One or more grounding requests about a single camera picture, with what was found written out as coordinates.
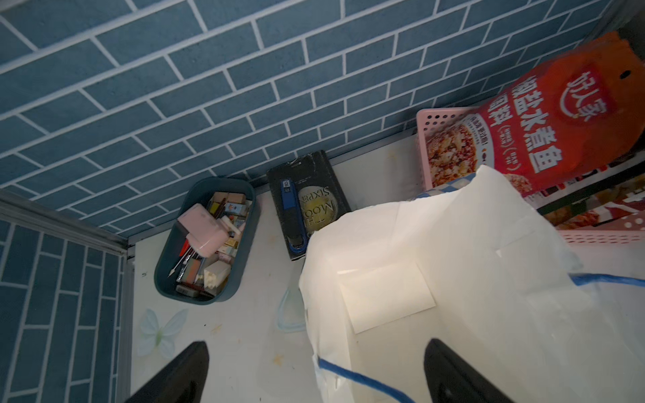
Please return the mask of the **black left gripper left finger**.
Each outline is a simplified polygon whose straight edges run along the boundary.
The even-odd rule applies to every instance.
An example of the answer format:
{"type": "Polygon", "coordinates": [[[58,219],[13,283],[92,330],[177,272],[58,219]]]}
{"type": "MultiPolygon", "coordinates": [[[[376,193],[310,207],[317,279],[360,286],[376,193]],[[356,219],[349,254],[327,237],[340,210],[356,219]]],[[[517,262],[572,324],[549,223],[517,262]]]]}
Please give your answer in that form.
{"type": "Polygon", "coordinates": [[[207,344],[204,341],[193,342],[126,402],[198,403],[203,396],[208,368],[207,344]]]}

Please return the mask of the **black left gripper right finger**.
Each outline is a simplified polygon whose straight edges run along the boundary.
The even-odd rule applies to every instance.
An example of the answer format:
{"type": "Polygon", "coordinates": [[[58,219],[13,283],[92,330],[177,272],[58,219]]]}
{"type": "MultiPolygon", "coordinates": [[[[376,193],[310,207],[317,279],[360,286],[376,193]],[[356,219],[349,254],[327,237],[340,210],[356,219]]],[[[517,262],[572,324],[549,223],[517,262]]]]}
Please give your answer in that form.
{"type": "Polygon", "coordinates": [[[504,393],[439,339],[424,354],[424,373],[432,402],[505,402],[504,393]]]}

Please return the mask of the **blue checkered paper bag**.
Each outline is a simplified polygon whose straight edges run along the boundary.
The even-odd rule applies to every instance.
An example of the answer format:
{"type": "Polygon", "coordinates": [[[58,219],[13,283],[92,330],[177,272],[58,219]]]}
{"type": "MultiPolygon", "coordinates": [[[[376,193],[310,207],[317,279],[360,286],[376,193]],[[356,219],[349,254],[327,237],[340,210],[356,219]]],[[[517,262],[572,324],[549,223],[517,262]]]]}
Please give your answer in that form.
{"type": "Polygon", "coordinates": [[[557,230],[497,171],[349,213],[299,280],[326,402],[474,401],[447,355],[513,402],[644,399],[644,234],[557,230]]]}

